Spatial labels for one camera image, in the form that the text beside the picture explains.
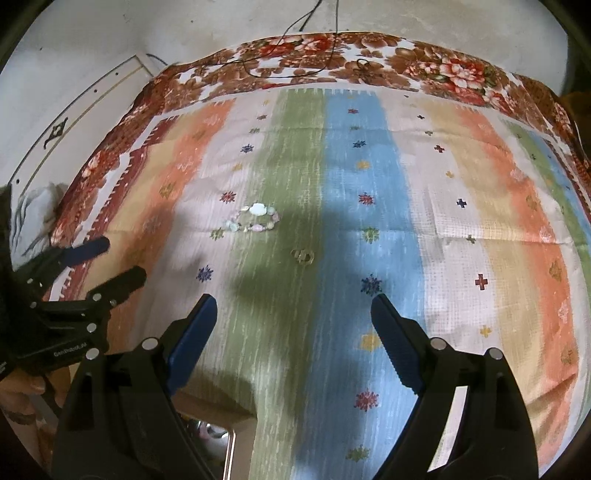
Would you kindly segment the person's left hand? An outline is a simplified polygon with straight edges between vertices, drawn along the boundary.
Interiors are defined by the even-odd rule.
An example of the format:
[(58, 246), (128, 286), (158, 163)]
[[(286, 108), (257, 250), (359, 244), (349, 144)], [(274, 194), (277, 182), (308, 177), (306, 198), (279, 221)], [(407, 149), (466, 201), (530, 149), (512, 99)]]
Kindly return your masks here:
[(1, 412), (15, 425), (31, 426), (41, 421), (56, 427), (70, 382), (67, 367), (42, 376), (16, 369), (1, 381)]

